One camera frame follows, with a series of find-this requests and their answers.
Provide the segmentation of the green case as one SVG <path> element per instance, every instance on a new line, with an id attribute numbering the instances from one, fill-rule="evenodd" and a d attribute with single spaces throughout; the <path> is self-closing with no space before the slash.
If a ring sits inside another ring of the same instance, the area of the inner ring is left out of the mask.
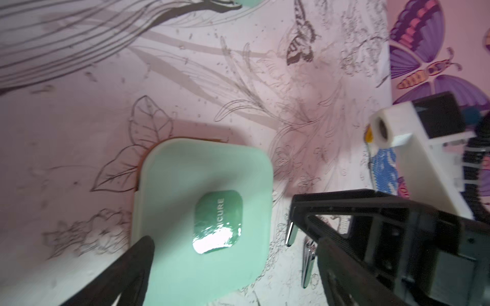
<path id="1" fill-rule="evenodd" d="M 233 0 L 233 2 L 244 7 L 254 8 L 261 4 L 263 0 Z"/>
<path id="2" fill-rule="evenodd" d="M 155 244 L 146 305 L 205 305 L 254 283 L 269 255 L 273 166 L 262 150 L 192 138 L 154 146 L 131 242 Z"/>

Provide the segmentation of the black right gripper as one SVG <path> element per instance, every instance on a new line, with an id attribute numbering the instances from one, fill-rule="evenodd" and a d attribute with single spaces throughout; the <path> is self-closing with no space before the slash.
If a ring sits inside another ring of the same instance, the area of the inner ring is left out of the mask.
<path id="1" fill-rule="evenodd" d="M 489 225 L 372 189 L 300 194 L 289 220 L 313 239 L 327 237 L 407 305 L 489 305 Z M 347 234 L 320 219 L 350 218 Z"/>

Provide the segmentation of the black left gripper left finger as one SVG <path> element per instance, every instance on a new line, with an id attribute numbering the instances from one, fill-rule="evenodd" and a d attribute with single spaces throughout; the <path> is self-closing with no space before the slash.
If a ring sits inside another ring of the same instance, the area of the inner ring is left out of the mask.
<path id="1" fill-rule="evenodd" d="M 154 240 L 145 236 L 63 305 L 142 305 L 154 259 Z"/>

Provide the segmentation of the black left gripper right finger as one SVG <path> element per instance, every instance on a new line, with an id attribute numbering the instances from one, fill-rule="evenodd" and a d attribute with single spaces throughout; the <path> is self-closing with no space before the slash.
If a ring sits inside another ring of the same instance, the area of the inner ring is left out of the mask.
<path id="1" fill-rule="evenodd" d="M 320 238 L 318 269 L 329 305 L 405 305 L 335 242 Z"/>

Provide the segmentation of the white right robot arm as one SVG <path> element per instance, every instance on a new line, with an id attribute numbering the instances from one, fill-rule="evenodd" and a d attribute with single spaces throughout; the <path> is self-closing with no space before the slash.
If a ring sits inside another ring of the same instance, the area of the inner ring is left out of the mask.
<path id="1" fill-rule="evenodd" d="M 404 198 L 381 187 L 299 194 L 286 243 L 306 234 L 329 305 L 488 305 L 489 117 L 470 131 L 449 92 L 384 108 L 368 134 L 393 149 Z"/>

